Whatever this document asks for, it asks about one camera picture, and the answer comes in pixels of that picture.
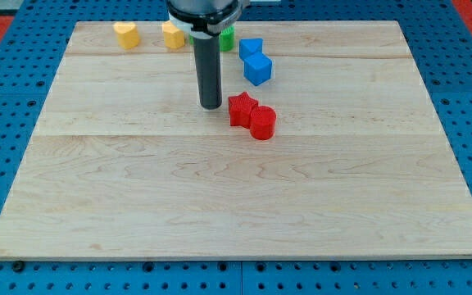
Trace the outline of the grey robot wrist mount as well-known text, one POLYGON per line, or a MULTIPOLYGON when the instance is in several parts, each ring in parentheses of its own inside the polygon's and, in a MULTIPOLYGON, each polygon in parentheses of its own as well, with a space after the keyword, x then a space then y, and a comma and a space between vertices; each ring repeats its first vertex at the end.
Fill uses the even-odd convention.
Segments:
POLYGON ((249 5, 249 0, 166 0, 170 21, 196 39, 218 36, 249 5))

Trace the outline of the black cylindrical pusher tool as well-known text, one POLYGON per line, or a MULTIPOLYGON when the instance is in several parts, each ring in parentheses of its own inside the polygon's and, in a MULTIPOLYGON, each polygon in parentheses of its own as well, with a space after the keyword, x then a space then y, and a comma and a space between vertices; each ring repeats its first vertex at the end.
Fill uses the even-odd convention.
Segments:
POLYGON ((193 53, 200 105, 214 110, 222 104, 219 38, 193 38, 193 53))

